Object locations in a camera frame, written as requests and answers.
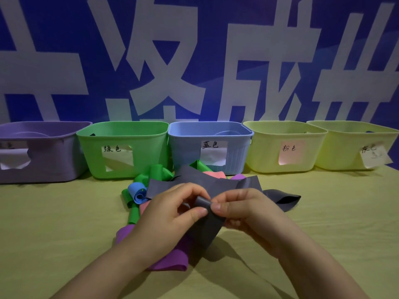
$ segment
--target hand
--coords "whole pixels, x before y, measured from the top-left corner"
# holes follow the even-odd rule
[[[184,207],[182,203],[186,202],[192,206],[197,196],[210,199],[203,187],[186,183],[158,194],[149,203],[137,225],[126,238],[140,247],[143,254],[139,257],[144,263],[144,268],[172,251],[188,229],[207,215],[208,211],[201,207],[192,208],[179,215]]]
[[[296,225],[256,189],[226,191],[212,199],[212,211],[226,217],[225,226],[251,236],[271,256],[279,258],[281,241]]]

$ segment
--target blue paper roll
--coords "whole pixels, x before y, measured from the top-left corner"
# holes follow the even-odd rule
[[[129,191],[130,195],[133,197],[133,200],[138,205],[145,203],[149,199],[146,198],[147,188],[142,183],[132,183],[127,187],[127,191]]]

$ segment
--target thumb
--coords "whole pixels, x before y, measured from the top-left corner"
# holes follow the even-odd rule
[[[211,210],[216,215],[231,219],[247,218],[250,215],[249,201],[214,202]]]
[[[207,209],[197,206],[176,217],[175,221],[182,226],[184,232],[186,232],[193,224],[195,224],[202,217],[205,217],[207,214]]]

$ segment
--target plastic basket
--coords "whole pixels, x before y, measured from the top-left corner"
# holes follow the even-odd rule
[[[244,169],[253,132],[233,121],[182,121],[171,123],[168,134],[175,170],[201,159],[202,143],[209,141],[209,149],[226,145],[227,154],[225,165],[205,164],[213,171],[235,175]]]
[[[94,177],[134,178],[151,165],[167,167],[168,125],[162,121],[106,121],[77,135]]]
[[[261,173],[313,168],[327,131],[298,121],[246,121],[254,131],[247,165]]]
[[[71,181],[87,170],[76,132],[88,121],[0,125],[0,183]]]
[[[362,121],[308,121],[310,125],[328,130],[316,160],[326,170],[367,169],[359,153],[362,147],[382,143],[389,151],[399,130]]]

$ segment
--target left hand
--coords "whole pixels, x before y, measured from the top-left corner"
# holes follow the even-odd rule
[[[201,207],[191,208],[179,215],[182,203],[190,206],[197,196],[210,199],[207,191],[196,184],[176,185],[158,194],[147,206],[133,231],[126,237],[132,246],[139,247],[143,266],[149,267],[166,256],[177,245],[188,229],[207,215]]]

